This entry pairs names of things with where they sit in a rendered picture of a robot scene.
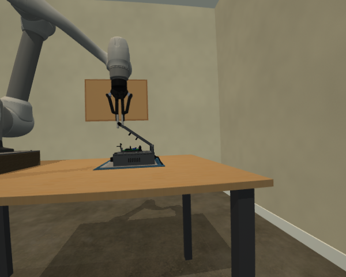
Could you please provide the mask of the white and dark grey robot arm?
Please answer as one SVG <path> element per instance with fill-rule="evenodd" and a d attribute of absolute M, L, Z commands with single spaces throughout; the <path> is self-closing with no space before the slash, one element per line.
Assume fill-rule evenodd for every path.
<path fill-rule="evenodd" d="M 6 96 L 0 98 L 0 153 L 14 152 L 12 148 L 3 147 L 3 137 L 24 136 L 34 127 L 29 94 L 43 41 L 55 33 L 56 26 L 101 60 L 110 71 L 110 80 L 121 78 L 127 81 L 132 73 L 129 47 L 124 38 L 110 39 L 107 57 L 105 51 L 47 1 L 7 1 L 20 14 L 23 33 Z"/>

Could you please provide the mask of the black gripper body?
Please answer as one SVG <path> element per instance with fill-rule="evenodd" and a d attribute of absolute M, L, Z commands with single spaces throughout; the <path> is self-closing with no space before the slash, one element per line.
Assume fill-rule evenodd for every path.
<path fill-rule="evenodd" d="M 115 97 L 115 91 L 118 92 L 118 99 L 121 99 L 121 91 L 123 91 L 123 98 L 126 97 L 127 90 L 127 81 L 121 78 L 115 78 L 111 80 L 111 94 Z"/>

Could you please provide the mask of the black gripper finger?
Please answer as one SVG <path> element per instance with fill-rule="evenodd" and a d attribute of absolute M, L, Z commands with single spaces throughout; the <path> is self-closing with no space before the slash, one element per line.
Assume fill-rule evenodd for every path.
<path fill-rule="evenodd" d="M 125 114 L 127 114 L 129 112 L 129 106 L 130 106 L 130 101 L 131 98 L 133 97 L 132 93 L 127 93 L 128 94 L 128 99 L 127 99 L 127 105 L 126 105 L 126 110 L 124 108 L 124 102 L 123 102 L 123 91 L 121 91 L 121 119 L 122 119 L 122 125 L 124 126 L 124 121 L 125 121 Z"/>
<path fill-rule="evenodd" d="M 115 114 L 115 120 L 116 120 L 116 128 L 119 127 L 119 125 L 117 124 L 119 122 L 119 115 L 118 115 L 118 92 L 115 91 L 115 111 L 114 111 L 114 107 L 113 107 L 113 104 L 112 104 L 112 100 L 111 100 L 111 93 L 107 93 L 106 94 L 106 97 L 108 97 L 108 101 L 109 101 L 109 104 L 110 104 L 110 108 L 111 108 L 111 112 L 113 114 Z"/>

